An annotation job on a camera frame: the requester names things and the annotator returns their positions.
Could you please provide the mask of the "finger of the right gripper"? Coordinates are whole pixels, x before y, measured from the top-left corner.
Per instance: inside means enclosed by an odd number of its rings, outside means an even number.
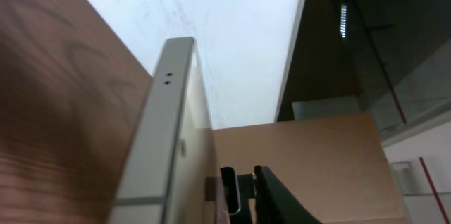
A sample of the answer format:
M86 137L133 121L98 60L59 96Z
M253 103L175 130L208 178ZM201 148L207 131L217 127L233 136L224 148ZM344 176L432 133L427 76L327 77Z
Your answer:
M231 224L252 224L249 199L252 198L252 174L238 175L234 168L221 168L228 216Z

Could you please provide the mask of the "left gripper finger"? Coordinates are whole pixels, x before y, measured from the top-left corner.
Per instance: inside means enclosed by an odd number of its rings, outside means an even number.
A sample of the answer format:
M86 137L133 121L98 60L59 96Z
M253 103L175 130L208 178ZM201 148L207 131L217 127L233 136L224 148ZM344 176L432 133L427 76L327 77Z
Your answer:
M259 224L321 224L300 204L267 166L255 166L256 215Z

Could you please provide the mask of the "Galaxy smartphone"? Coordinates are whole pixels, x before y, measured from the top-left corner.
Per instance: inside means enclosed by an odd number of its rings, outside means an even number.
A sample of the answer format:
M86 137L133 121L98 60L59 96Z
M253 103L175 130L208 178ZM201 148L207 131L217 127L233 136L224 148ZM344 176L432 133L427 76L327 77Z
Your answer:
M217 223L218 174L196 41L167 39L108 222Z

